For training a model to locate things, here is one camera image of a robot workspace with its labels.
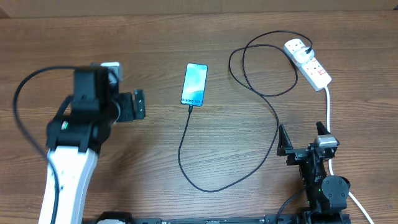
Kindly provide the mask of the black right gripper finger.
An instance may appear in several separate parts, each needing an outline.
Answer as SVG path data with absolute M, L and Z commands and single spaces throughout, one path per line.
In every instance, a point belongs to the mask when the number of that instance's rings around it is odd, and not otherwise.
M 278 156 L 287 156 L 294 149 L 290 138 L 284 128 L 284 125 L 281 124 L 279 126 L 279 143 L 277 146 L 277 155 Z
M 323 123 L 321 121 L 318 121 L 316 123 L 317 126 L 317 132 L 319 136 L 322 135 L 330 135 L 331 133 L 329 132 L 329 130 L 327 130 L 327 128 L 323 125 Z

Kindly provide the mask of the Samsung Galaxy smartphone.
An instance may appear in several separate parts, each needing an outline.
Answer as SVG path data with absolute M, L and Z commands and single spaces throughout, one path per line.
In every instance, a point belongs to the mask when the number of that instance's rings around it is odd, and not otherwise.
M 202 106 L 205 95 L 208 66 L 188 63 L 182 88 L 181 104 Z

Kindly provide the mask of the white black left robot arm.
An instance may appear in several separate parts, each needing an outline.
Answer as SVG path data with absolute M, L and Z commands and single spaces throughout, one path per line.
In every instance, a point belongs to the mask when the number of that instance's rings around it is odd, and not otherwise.
M 144 92 L 121 93 L 123 69 L 104 62 L 74 71 L 74 92 L 47 125 L 47 181 L 40 223 L 81 223 L 101 146 L 115 123 L 146 116 Z

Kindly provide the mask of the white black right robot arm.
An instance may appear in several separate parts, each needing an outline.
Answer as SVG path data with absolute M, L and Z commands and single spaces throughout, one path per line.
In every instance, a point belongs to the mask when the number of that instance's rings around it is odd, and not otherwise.
M 295 149 L 283 125 L 279 126 L 278 156 L 287 158 L 288 166 L 299 166 L 303 189 L 282 204 L 275 222 L 279 223 L 350 223 L 349 215 L 342 214 L 347 208 L 351 184 L 338 175 L 328 175 L 324 162 L 335 156 L 340 142 L 322 122 L 317 122 L 318 135 L 306 148 Z M 299 208 L 296 214 L 281 218 L 284 208 L 295 198 L 305 193 L 307 207 Z

